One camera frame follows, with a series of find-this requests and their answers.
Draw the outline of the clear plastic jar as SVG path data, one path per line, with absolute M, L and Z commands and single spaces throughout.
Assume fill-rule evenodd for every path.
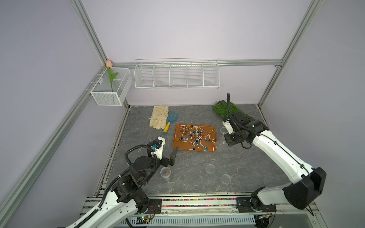
M 172 172 L 171 172 L 170 168 L 163 167 L 160 170 L 160 175 L 161 175 L 162 179 L 165 180 L 166 182 L 171 182 L 172 181 Z

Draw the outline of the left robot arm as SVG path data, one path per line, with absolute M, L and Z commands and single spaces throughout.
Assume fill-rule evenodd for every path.
M 150 199 L 142 187 L 148 184 L 160 166 L 175 164 L 178 150 L 176 147 L 169 158 L 164 157 L 160 139 L 127 150 L 125 160 L 128 168 L 111 181 L 99 204 L 69 227 L 113 228 L 136 213 L 148 211 Z

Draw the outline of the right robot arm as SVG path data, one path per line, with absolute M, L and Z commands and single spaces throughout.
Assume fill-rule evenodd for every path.
M 310 204 L 322 194 L 327 173 L 296 156 L 263 122 L 249 121 L 241 112 L 233 113 L 229 94 L 226 104 L 228 116 L 223 120 L 228 131 L 224 135 L 226 143 L 229 146 L 255 145 L 283 170 L 290 181 L 281 186 L 258 188 L 243 206 L 261 212 L 269 205 L 290 204 L 299 210 L 312 211 Z

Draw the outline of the clear candy jar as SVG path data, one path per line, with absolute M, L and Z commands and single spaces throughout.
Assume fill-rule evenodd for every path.
M 225 135 L 225 134 L 227 134 L 227 133 L 228 133 L 228 130 L 226 129 L 226 127 L 222 127 L 222 128 L 220 129 L 220 132 L 221 132 L 223 135 Z

